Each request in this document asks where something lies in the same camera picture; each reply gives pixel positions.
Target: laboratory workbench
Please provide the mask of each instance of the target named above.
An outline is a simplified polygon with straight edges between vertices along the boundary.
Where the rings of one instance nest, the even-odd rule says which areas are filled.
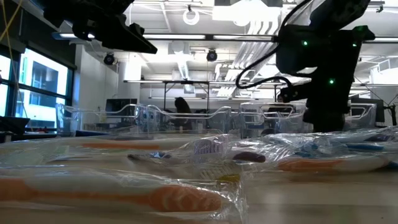
[[[132,169],[125,157],[72,159],[53,162],[104,169]],[[383,224],[398,222],[398,173],[370,172],[344,175],[255,174],[244,186],[248,223],[266,224]],[[0,223],[159,223],[154,217],[118,213],[60,212],[27,208],[0,209]],[[185,222],[172,218],[162,223]]]

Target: camera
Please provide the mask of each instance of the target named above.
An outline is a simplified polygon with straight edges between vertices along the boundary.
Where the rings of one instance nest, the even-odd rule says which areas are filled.
[[[114,54],[107,53],[105,58],[104,58],[104,63],[105,65],[115,65],[118,61],[115,59]]]
[[[217,60],[216,50],[209,50],[206,59],[208,62],[214,62],[215,60]]]

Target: clear plastic bin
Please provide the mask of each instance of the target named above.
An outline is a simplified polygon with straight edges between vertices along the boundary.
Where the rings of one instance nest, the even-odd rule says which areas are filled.
[[[266,134],[309,133],[311,126],[303,122],[304,103],[250,102],[239,106],[242,138],[258,138]]]
[[[350,112],[346,114],[344,131],[362,129],[362,128],[375,128],[376,109],[377,109],[376,104],[352,103]]]
[[[219,130],[228,133],[231,108],[224,106],[211,114],[167,113],[158,107],[148,106],[148,123],[150,132],[159,131],[193,131],[193,134]]]
[[[147,115],[146,106],[134,104],[125,105],[121,110],[112,112],[81,110],[57,104],[57,131],[72,134],[75,131],[96,131],[108,134],[147,133],[149,130]]]

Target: desk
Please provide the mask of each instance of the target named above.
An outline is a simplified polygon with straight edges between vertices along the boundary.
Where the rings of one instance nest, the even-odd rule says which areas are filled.
[[[110,160],[73,160],[53,164],[82,165],[106,169],[131,169],[124,157]],[[313,177],[307,175],[258,174],[247,181],[248,223],[266,224],[395,224],[398,222],[398,173]],[[1,208],[0,223],[43,224],[136,224],[159,223],[154,217],[114,213],[67,213]],[[162,219],[162,223],[195,222]]]

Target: yellow cable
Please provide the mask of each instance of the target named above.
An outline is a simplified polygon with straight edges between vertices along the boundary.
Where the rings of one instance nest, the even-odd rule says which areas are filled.
[[[6,35],[6,33],[8,32],[8,29],[10,29],[10,26],[11,26],[12,22],[14,21],[15,17],[17,16],[18,11],[19,11],[19,9],[20,9],[21,6],[22,6],[22,2],[23,2],[23,1],[24,1],[24,0],[20,0],[20,1],[19,1],[18,6],[17,6],[17,9],[15,10],[14,14],[11,16],[10,21],[8,22],[8,24],[7,24],[7,22],[6,22],[6,24],[7,24],[7,25],[6,25],[6,29],[2,32],[2,34],[1,34],[1,36],[0,36],[0,42],[2,41],[2,39],[4,38],[4,36]],[[5,8],[4,0],[2,0],[2,5],[3,5],[3,8]]]
[[[6,30],[5,30],[4,32],[6,33],[6,37],[7,37],[8,50],[9,50],[10,58],[11,58],[12,71],[13,71],[14,78],[15,78],[15,86],[16,86],[16,88],[17,88],[18,95],[19,95],[19,99],[20,99],[20,101],[21,101],[21,103],[22,103],[22,108],[24,109],[25,116],[26,116],[26,118],[28,118],[27,112],[26,112],[26,109],[25,109],[25,106],[24,106],[24,101],[22,100],[21,90],[19,89],[19,80],[18,80],[16,68],[15,68],[15,65],[14,65],[14,62],[13,62],[14,57],[12,56],[12,49],[11,49],[10,36],[9,36],[9,34],[8,34],[8,27],[9,27],[8,25],[9,25],[10,23],[7,24],[6,5],[4,4],[4,1],[3,1],[3,4],[2,4],[2,14],[3,14],[3,19],[4,19],[4,24],[6,25]]]

